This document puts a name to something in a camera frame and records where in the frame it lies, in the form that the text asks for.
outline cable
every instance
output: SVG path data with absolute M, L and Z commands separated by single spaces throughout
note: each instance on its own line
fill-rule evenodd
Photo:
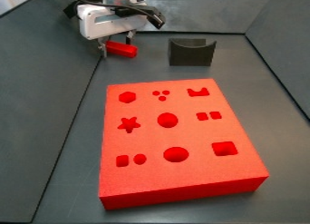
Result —
M 63 12 L 66 14 L 66 16 L 72 19 L 75 16 L 78 16 L 78 18 L 82 20 L 82 18 L 78 15 L 78 5 L 80 5 L 82 2 L 74 0 L 74 2 L 71 2 L 71 4 L 63 9 Z
M 152 15 L 150 15 L 150 14 L 148 14 L 147 12 L 144 12 L 143 10 L 135 9 L 132 6 L 99 4 L 99 3 L 88 2 L 88 1 L 86 1 L 86 0 L 76 0 L 76 1 L 79 1 L 79 2 L 82 2 L 82 3 L 86 3 L 86 4 L 90 4 L 90 5 L 96 5 L 96 6 L 103 6 L 103 7 L 114 7 L 114 8 L 127 8 L 127 9 L 135 10 L 135 11 L 138 11 L 142 15 L 146 15 L 148 18 L 151 18 L 152 20 L 155 20 L 155 21 L 158 22 L 156 18 L 155 18 Z

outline star-shaped hole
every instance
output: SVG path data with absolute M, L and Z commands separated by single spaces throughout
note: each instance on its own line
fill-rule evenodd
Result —
M 140 124 L 136 122 L 136 117 L 131 119 L 122 118 L 122 125 L 118 127 L 119 130 L 126 129 L 127 133 L 131 133 L 134 128 L 139 128 Z

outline small round hole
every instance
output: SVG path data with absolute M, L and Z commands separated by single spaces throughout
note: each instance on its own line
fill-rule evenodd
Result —
M 167 100 L 167 98 L 166 98 L 164 96 L 160 96 L 160 97 L 159 97 L 159 100 L 160 100 L 162 102 L 164 102 L 164 101 Z
M 154 91 L 154 92 L 152 92 L 152 95 L 154 95 L 154 96 L 159 96 L 159 95 L 160 95 L 160 92 L 159 92 L 159 91 Z
M 162 91 L 163 95 L 168 95 L 170 94 L 170 91 L 164 90 Z
M 158 123 L 164 128 L 172 128 L 178 124 L 178 118 L 172 113 L 164 112 L 158 118 Z
M 138 155 L 134 157 L 134 162 L 135 162 L 138 165 L 142 165 L 146 161 L 147 161 L 147 157 L 146 157 L 144 154 L 138 154 Z

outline black object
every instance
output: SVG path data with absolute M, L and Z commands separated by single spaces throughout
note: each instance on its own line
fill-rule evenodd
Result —
M 206 39 L 170 39 L 170 65 L 210 66 L 217 41 L 206 44 Z
M 162 26 L 166 23 L 166 17 L 163 16 L 163 14 L 159 12 L 159 10 L 154 6 L 148 6 L 148 5 L 131 5 L 130 7 L 134 7 L 135 10 L 130 9 L 130 8 L 126 8 L 126 7 L 115 8 L 115 14 L 119 17 L 126 17 L 126 16 L 130 16 L 130 15 L 142 15 L 138 12 L 138 10 L 144 11 L 146 13 L 148 13 L 152 16 L 152 18 L 150 16 L 147 16 L 147 19 L 151 22 L 151 24 L 158 29 L 162 28 Z
M 94 3 L 98 3 L 98 2 L 102 2 L 102 0 L 84 0 L 87 2 L 94 2 Z M 63 10 L 66 16 L 72 19 L 75 16 L 78 16 L 78 5 L 82 5 L 84 4 L 83 2 L 80 1 L 74 1 Z

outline red block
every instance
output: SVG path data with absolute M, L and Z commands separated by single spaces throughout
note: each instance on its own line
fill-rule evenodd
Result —
M 267 177 L 213 79 L 108 87 L 99 175 L 106 209 L 254 191 Z
M 114 41 L 106 42 L 107 52 L 134 58 L 138 54 L 138 48 L 134 45 L 122 44 Z

